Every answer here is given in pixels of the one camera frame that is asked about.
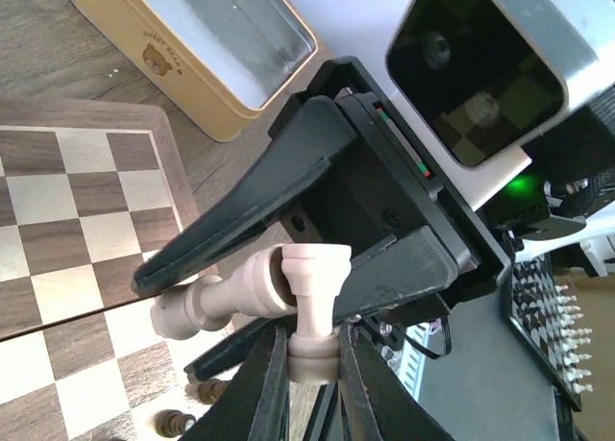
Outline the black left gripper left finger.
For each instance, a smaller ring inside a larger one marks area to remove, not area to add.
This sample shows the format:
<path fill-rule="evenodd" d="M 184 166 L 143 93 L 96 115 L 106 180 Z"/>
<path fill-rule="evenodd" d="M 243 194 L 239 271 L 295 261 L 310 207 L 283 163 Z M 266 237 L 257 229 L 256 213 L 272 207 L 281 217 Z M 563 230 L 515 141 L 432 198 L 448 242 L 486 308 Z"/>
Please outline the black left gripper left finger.
<path fill-rule="evenodd" d="M 192 383 L 236 367 L 222 396 L 185 434 L 186 440 L 289 438 L 289 323 L 251 323 L 185 366 Z"/>

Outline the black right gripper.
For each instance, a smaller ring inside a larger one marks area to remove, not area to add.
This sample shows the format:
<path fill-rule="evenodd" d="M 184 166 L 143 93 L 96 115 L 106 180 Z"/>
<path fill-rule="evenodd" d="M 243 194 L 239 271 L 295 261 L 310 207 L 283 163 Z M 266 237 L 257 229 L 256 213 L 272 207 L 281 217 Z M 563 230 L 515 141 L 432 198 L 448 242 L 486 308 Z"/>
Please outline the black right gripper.
<path fill-rule="evenodd" d="M 413 326 L 502 286 L 509 256 L 358 60 L 325 61 L 288 99 L 270 136 L 317 96 L 335 102 L 357 139 L 280 220 L 295 242 L 351 247 L 353 269 L 336 297 L 333 322 L 380 315 Z M 277 326 L 293 332 L 297 317 L 252 321 L 187 364 L 188 381 L 242 363 Z"/>

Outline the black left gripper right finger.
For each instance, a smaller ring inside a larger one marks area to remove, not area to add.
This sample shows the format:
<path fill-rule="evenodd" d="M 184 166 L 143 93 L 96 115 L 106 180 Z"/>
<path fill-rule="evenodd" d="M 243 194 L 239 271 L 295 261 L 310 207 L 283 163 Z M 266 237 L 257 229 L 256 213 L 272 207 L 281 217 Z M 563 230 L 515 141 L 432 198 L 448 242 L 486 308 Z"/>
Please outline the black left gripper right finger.
<path fill-rule="evenodd" d="M 361 328 L 338 332 L 345 440 L 446 441 L 453 437 L 405 390 Z"/>

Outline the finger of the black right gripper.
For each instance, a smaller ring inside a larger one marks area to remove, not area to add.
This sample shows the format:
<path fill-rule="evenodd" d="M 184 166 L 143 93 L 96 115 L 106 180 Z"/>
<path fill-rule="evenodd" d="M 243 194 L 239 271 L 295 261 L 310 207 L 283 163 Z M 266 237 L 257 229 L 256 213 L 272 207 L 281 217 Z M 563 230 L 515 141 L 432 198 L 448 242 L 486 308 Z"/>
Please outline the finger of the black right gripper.
<path fill-rule="evenodd" d="M 332 99 L 307 100 L 226 196 L 135 270 L 133 292 L 159 295 L 257 238 L 356 139 Z"/>

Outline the light wooden chess rook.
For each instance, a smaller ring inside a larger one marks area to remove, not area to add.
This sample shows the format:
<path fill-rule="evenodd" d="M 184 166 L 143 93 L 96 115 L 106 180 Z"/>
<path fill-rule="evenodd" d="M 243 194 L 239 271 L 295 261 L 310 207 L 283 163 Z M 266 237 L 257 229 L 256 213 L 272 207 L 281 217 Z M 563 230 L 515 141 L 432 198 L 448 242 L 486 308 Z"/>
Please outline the light wooden chess rook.
<path fill-rule="evenodd" d="M 332 312 L 351 272 L 352 249 L 339 244 L 283 246 L 283 274 L 297 304 L 297 327 L 288 340 L 288 376 L 301 384 L 339 379 L 340 345 Z"/>

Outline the light wooden chess pawn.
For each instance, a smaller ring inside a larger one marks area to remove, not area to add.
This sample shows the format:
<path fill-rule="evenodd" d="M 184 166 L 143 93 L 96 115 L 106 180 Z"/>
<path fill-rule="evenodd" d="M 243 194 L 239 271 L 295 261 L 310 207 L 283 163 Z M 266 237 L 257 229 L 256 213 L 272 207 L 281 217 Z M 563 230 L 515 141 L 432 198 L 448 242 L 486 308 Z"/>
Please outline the light wooden chess pawn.
<path fill-rule="evenodd" d="M 237 313 L 278 318 L 296 312 L 296 298 L 282 271 L 280 245 L 252 254 L 233 274 L 214 275 L 163 292 L 150 310 L 155 333 L 187 340 L 199 331 L 220 331 Z"/>

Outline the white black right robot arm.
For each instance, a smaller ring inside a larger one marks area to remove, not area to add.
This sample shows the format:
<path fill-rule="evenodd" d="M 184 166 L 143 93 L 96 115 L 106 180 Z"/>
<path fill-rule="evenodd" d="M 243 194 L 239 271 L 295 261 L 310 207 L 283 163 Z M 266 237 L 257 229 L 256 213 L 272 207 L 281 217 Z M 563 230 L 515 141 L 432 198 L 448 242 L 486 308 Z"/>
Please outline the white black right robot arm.
<path fill-rule="evenodd" d="M 353 57 L 325 61 L 269 136 L 227 195 L 136 269 L 137 296 L 168 292 L 281 223 L 296 244 L 349 250 L 335 321 L 443 315 L 501 286 L 509 249 L 540 223 L 591 214 L 614 176 L 614 94 L 532 141 L 529 169 L 478 210 Z"/>

